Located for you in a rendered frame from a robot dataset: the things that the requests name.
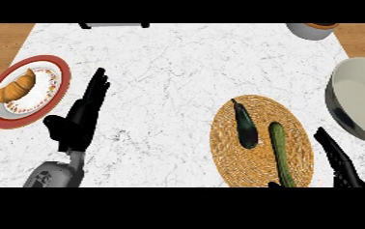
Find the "large grey bowl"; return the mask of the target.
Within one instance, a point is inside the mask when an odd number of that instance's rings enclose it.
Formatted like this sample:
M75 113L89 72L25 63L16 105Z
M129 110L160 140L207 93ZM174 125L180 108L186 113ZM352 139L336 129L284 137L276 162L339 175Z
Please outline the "large grey bowl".
M365 57L337 64L325 88L325 104L339 125L365 141Z

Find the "grey pot with orange rim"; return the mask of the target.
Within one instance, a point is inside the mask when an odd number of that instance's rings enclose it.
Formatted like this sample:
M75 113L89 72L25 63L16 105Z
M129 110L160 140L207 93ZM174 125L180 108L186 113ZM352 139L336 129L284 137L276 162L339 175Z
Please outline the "grey pot with orange rim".
M288 23L287 27L302 39L319 41L331 35L339 23Z

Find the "red rimmed white plate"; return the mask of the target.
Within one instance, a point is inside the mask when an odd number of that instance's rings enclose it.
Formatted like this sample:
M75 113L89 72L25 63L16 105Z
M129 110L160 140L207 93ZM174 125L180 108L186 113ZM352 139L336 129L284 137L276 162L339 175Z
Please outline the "red rimmed white plate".
M21 99L0 103L0 129L21 128L43 118L59 104L70 86L71 71L64 59L39 55L19 61L0 74L0 88L27 71L36 74L36 84Z

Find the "round woven straw placemat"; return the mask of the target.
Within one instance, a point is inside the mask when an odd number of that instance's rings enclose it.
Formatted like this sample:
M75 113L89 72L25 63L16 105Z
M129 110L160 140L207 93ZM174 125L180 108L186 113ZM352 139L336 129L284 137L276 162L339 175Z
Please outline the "round woven straw placemat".
M217 170L229 186L265 187L279 182L276 159L269 138L269 124L278 122L285 130L288 169L297 187L307 187L313 175L313 151L303 125L285 106L268 97L244 95L235 98L251 116L259 144L245 149L238 140L234 103L217 111L211 124L210 145Z

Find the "golden brown croissant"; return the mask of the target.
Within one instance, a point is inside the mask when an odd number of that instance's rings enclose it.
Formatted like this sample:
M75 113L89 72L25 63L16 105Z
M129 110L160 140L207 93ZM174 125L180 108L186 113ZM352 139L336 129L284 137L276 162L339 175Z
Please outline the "golden brown croissant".
M27 70L25 74L0 89L0 103L19 100L36 84L36 74Z

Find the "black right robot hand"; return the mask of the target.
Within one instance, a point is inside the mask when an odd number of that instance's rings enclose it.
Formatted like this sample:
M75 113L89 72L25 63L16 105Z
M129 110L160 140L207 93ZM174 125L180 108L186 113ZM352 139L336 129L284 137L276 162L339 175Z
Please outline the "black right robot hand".
M358 176L352 160L322 127L318 128L313 137L324 148L330 165L334 170L334 187L365 188L365 182ZM276 182L269 182L268 186L284 187L281 183Z

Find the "long green squash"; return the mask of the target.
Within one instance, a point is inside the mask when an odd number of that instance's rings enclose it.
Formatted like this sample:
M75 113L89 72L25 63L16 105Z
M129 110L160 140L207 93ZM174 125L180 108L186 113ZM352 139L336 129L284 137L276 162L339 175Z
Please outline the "long green squash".
M278 122L272 122L269 124L268 131L276 160L279 183L284 187L296 187L297 184L288 168L284 127Z

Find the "dark purple eggplant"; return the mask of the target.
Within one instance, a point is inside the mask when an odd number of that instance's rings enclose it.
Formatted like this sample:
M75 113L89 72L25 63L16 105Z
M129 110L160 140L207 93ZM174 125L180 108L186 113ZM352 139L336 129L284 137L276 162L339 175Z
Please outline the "dark purple eggplant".
M234 103L237 133L239 144L245 149L253 149L259 144L259 131L244 105L237 101Z

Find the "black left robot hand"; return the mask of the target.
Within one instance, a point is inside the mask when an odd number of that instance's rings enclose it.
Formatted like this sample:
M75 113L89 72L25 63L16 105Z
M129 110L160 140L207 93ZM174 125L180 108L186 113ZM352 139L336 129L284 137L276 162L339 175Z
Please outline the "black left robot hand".
M83 98L73 104L67 116L49 115L43 123L50 138L59 142L59 151L84 152L90 146L99 119L99 111L109 87L105 69L98 68Z

